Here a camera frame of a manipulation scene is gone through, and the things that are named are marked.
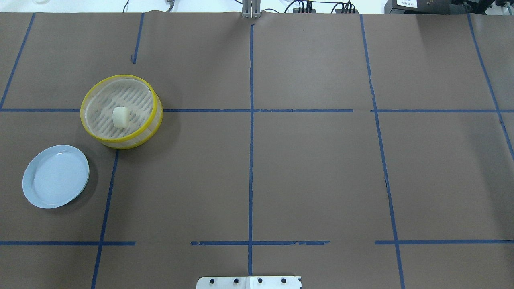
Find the light blue plate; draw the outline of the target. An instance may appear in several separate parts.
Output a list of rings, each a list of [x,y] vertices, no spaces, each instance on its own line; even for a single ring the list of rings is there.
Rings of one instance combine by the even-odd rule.
[[[90,175],[88,159],[74,146],[46,148],[30,161],[22,176],[24,197],[43,209],[73,201],[85,189]]]

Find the aluminium frame post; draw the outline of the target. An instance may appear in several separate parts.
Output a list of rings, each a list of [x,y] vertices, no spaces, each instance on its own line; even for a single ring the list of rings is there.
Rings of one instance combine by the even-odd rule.
[[[242,3],[242,18],[261,18],[262,9],[260,0],[240,0]]]

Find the white foam bun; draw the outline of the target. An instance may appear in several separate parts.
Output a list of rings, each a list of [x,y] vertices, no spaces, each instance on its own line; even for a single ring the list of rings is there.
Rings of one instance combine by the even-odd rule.
[[[127,107],[115,107],[112,112],[112,123],[116,128],[125,129],[129,126],[130,110]]]

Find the yellow rimmed bamboo steamer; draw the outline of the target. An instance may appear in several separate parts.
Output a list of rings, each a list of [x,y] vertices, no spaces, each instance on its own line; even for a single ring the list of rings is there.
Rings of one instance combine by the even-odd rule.
[[[134,75],[123,75],[123,76],[136,77]],[[116,140],[101,140],[97,137],[94,137],[92,134],[90,134],[90,132],[84,127],[83,120],[81,117],[81,108],[80,108],[80,119],[81,119],[83,128],[86,130],[86,132],[88,132],[88,134],[90,134],[90,136],[92,136],[94,139],[98,140],[100,143],[104,144],[105,146],[114,148],[114,149],[130,149],[130,148],[140,146],[143,143],[147,142],[157,132],[157,130],[159,129],[159,127],[161,125],[162,117],[163,117],[163,107],[162,107],[162,103],[161,103],[158,95],[153,90],[152,86],[149,83],[147,83],[147,81],[145,81],[145,80],[143,80],[143,81],[147,85],[149,85],[149,87],[152,89],[152,91],[154,92],[156,101],[157,101],[157,109],[156,109],[157,115],[154,117],[154,119],[152,120],[151,123],[146,124],[145,126],[143,126],[142,129],[139,129],[136,133],[131,134],[128,137],[125,137],[122,139],[116,139]]]

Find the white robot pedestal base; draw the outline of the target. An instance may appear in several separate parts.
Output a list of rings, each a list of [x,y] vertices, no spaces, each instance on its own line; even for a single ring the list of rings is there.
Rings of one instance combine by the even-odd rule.
[[[197,289],[301,289],[297,276],[201,277]]]

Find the black box on desk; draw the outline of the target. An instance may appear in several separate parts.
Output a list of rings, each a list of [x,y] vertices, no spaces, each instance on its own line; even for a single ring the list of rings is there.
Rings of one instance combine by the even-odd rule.
[[[388,0],[384,14],[456,15],[473,11],[464,0]]]

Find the white steamer liner cloth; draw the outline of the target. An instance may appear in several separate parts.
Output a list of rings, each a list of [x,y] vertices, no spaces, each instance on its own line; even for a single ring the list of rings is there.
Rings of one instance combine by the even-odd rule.
[[[84,127],[101,140],[128,137],[151,123],[157,115],[157,101],[143,80],[116,76],[95,85],[81,107]]]

